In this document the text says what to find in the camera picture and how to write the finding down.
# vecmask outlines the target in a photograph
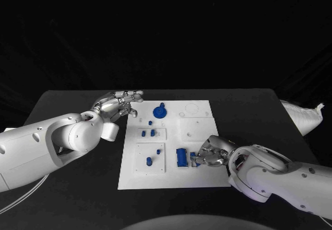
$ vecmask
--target blue object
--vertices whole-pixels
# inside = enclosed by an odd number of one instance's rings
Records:
[[[154,116],[159,119],[165,118],[168,111],[165,109],[165,104],[161,103],[161,106],[154,109]]]
[[[196,157],[196,156],[197,156],[197,154],[194,152],[191,152],[191,157]]]
[[[177,155],[178,155],[178,167],[188,167],[185,149],[177,149]]]
[[[152,166],[152,158],[148,157],[148,166]]]

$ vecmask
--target table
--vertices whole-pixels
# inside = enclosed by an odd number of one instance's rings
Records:
[[[90,110],[110,91],[47,91],[27,125]],[[259,144],[291,159],[320,164],[272,89],[145,90],[145,100],[210,100],[219,133],[239,145]],[[55,171],[32,196],[0,215],[0,229],[122,229],[157,217],[210,214],[250,220],[275,229],[330,229],[321,218],[272,195],[266,203],[233,187],[118,190],[128,118],[116,142]],[[0,194],[5,207],[35,183]]]

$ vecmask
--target black curtain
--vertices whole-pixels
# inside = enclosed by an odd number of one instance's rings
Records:
[[[301,103],[331,98],[331,22],[328,2],[294,0],[6,8],[0,126],[24,124],[47,90],[273,88]]]

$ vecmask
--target white fabric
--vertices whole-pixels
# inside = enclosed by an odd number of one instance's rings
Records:
[[[281,101],[297,124],[297,127],[305,136],[318,127],[324,120],[321,109],[325,105],[321,103],[315,109],[307,109],[295,104],[291,104],[288,101]]]

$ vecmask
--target white robotic arm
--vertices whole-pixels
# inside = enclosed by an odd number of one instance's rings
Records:
[[[256,201],[275,193],[299,210],[332,219],[332,168],[292,162],[266,147],[239,147],[219,136],[210,136],[193,160],[229,165],[230,184]]]
[[[86,155],[100,138],[115,141],[118,119],[138,111],[144,91],[109,93],[90,111],[67,114],[0,133],[0,192],[18,188]]]

